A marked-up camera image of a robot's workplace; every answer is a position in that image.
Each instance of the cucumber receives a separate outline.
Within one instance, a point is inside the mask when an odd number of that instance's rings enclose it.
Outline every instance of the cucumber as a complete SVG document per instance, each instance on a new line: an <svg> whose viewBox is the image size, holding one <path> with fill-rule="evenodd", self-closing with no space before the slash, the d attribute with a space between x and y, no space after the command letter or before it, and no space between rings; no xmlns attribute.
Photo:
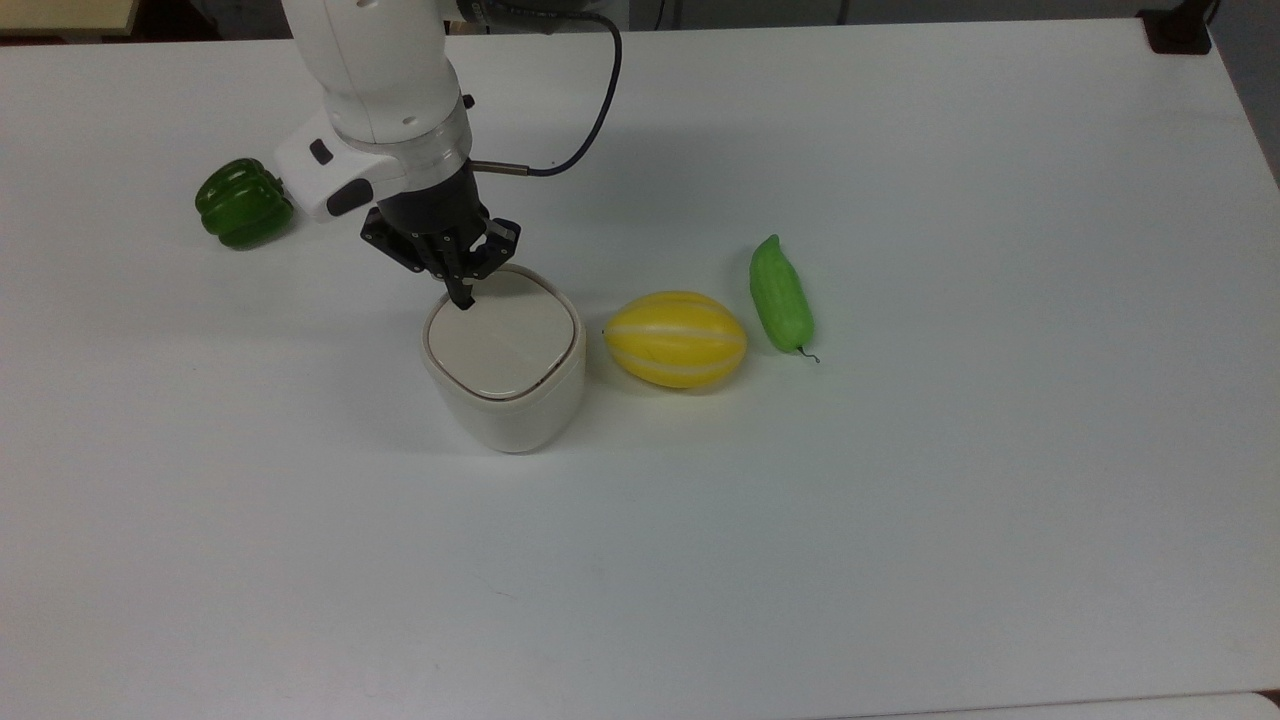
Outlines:
<svg viewBox="0 0 1280 720"><path fill-rule="evenodd" d="M751 254L751 300L769 342L783 352L803 354L813 340L813 313L776 234Z"/></svg>

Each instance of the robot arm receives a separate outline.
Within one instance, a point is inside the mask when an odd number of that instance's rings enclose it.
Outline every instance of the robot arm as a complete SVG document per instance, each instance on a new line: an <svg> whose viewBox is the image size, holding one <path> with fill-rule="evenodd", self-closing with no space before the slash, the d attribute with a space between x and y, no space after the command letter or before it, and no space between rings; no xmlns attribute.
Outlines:
<svg viewBox="0 0 1280 720"><path fill-rule="evenodd" d="M557 8L457 0L449 10L486 23L494 10L535 23L590 15L576 13L582 3L575 0L541 3ZM453 302L468 307L468 283L515 254L520 225L490 218L480 202L468 161L468 105L444 56L436 1L284 0L284 10L307 69L324 87L323 109L275 151L289 193L319 222L376 202L361 237L406 268L444 281ZM616 82L614 72L609 96ZM573 160L607 109L608 100ZM502 168L525 174L521 167Z"/></svg>

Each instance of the yellow melon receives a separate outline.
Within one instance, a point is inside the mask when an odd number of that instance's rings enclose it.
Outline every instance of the yellow melon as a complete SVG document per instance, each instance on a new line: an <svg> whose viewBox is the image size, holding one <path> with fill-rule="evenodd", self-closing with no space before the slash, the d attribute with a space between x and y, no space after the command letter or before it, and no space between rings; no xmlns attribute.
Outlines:
<svg viewBox="0 0 1280 720"><path fill-rule="evenodd" d="M732 373L746 333L727 307L696 292L655 292L623 306L604 327L613 360L637 378L690 388Z"/></svg>

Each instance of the cable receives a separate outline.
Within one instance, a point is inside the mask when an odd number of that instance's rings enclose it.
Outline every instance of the cable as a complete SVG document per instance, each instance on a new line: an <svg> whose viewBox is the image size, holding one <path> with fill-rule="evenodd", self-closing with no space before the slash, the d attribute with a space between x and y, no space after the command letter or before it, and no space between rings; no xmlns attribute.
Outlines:
<svg viewBox="0 0 1280 720"><path fill-rule="evenodd" d="M521 5L511 5L503 0L485 0L490 6L502 10L503 13L516 15L520 18L539 18L550 20L586 20L590 23L602 24L613 36L613 72L609 73L609 88L604 91L604 102L600 104L600 113L595 117L595 124L591 126L591 132L586 135L586 140L577 149L568 160L554 168L529 168L529 176L535 178L549 178L552 176L558 176L564 170L572 168L586 155L586 151L595 142L595 136L600 135L600 128L604 127L604 117L609 114L609 105L613 104L613 92L618 88L618 74L622 72L622 33L618 32L618 26L613 24L613 20L605 18L604 15L598 15L595 13L579 13L579 12L559 12L559 10L535 10L532 8L524 8Z"/></svg>

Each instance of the bell pepper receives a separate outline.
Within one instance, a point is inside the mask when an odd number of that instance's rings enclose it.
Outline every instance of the bell pepper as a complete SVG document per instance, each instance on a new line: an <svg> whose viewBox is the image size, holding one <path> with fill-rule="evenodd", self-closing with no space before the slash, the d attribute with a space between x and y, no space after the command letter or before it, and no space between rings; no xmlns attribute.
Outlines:
<svg viewBox="0 0 1280 720"><path fill-rule="evenodd" d="M227 247L248 250L280 233L293 218L284 183L252 158L232 160L196 193L200 222Z"/></svg>

